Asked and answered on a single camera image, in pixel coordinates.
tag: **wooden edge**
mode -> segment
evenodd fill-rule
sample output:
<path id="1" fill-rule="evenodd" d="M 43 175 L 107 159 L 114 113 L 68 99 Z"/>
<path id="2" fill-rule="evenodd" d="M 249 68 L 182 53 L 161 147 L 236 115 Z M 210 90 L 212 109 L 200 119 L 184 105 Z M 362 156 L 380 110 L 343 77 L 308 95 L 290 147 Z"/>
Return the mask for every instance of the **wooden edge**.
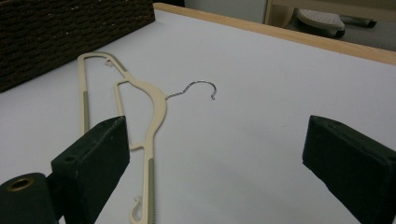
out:
<path id="1" fill-rule="evenodd" d="M 277 28 L 274 26 L 260 24 L 257 22 L 238 20 L 190 8 L 175 7 L 164 3 L 155 3 L 154 8 L 177 15 L 187 16 L 202 21 L 211 21 L 258 34 L 270 35 L 300 44 L 351 55 L 358 58 L 368 59 L 379 63 L 396 65 L 396 52 L 394 51 L 366 47 L 316 35 L 308 35 L 300 32 Z"/>

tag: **beige hanger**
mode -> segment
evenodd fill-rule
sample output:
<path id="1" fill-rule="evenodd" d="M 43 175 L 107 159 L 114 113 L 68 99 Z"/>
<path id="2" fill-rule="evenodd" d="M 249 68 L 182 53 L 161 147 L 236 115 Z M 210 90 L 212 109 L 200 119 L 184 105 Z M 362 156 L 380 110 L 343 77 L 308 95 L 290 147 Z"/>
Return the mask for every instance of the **beige hanger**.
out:
<path id="1" fill-rule="evenodd" d="M 123 83 L 130 83 L 132 86 L 145 92 L 153 104 L 153 117 L 146 132 L 146 138 L 143 142 L 130 145 L 130 150 L 139 148 L 144 149 L 144 168 L 143 168 L 143 196 L 142 199 L 135 197 L 136 205 L 130 214 L 130 221 L 132 224 L 153 224 L 155 221 L 155 200 L 154 200 L 154 136 L 158 129 L 163 124 L 166 115 L 166 100 L 170 97 L 185 93 L 187 89 L 195 83 L 207 83 L 215 89 L 211 97 L 217 92 L 216 86 L 208 81 L 194 81 L 184 91 L 165 95 L 163 92 L 154 85 L 140 81 L 132 77 L 127 69 L 120 63 L 120 61 L 112 54 L 106 52 L 91 52 L 85 53 L 78 57 L 78 78 L 79 78 L 79 99 L 80 99 L 80 133 L 83 135 L 90 129 L 90 111 L 89 111 L 89 98 L 87 77 L 85 70 L 85 59 L 91 57 L 102 57 L 106 59 L 106 65 L 115 66 L 116 69 L 122 74 L 123 80 L 114 84 L 114 92 L 116 95 L 117 109 L 120 116 L 124 116 L 122 102 L 120 98 L 120 85 Z M 136 213 L 138 208 L 142 205 L 141 218 L 137 220 Z"/>

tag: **white surface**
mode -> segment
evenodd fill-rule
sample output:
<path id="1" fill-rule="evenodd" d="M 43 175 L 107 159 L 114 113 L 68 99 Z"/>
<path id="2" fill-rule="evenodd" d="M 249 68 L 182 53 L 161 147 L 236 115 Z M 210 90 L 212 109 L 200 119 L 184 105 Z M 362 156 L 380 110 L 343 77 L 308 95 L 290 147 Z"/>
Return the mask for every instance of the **white surface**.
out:
<path id="1" fill-rule="evenodd" d="M 246 21 L 263 22 L 266 0 L 185 0 L 186 7 Z"/>
<path id="2" fill-rule="evenodd" d="M 157 21 L 101 48 L 165 93 L 157 133 L 157 223 L 358 223 L 302 165 L 310 115 L 336 119 L 396 148 L 396 67 L 156 11 Z M 117 116 L 120 76 L 88 60 L 92 124 Z M 131 91 L 129 134 L 143 137 L 149 98 Z M 71 62 L 0 94 L 0 181 L 50 173 L 78 139 L 78 68 Z M 97 223 L 127 223 L 141 194 L 143 152 Z"/>

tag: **brown wicker basket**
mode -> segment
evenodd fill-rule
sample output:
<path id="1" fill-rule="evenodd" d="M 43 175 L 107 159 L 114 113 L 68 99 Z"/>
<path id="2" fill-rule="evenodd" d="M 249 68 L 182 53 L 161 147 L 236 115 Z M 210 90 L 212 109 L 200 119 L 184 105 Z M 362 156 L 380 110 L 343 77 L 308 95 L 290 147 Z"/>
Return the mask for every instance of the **brown wicker basket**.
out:
<path id="1" fill-rule="evenodd" d="M 153 21 L 151 0 L 0 0 L 0 92 Z"/>

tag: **hanger hook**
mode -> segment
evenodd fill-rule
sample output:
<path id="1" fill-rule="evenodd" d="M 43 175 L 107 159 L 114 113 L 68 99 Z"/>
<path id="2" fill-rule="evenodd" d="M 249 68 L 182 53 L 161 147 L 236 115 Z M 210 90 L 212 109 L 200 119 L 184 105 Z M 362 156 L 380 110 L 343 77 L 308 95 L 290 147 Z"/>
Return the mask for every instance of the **hanger hook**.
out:
<path id="1" fill-rule="evenodd" d="M 192 86 L 192 85 L 194 85 L 196 83 L 207 83 L 207 84 L 211 85 L 215 90 L 213 91 L 212 95 L 210 95 L 210 97 L 212 98 L 212 100 L 215 100 L 215 95 L 216 95 L 216 92 L 217 92 L 215 84 L 213 84 L 212 82 L 209 82 L 209 81 L 204 81 L 204 80 L 193 81 L 192 83 L 190 83 L 186 87 L 186 89 L 184 89 L 184 91 L 168 95 L 165 99 L 167 100 L 167 99 L 169 99 L 171 97 L 174 97 L 174 96 L 181 95 L 181 94 L 185 93 L 189 89 L 190 86 Z"/>

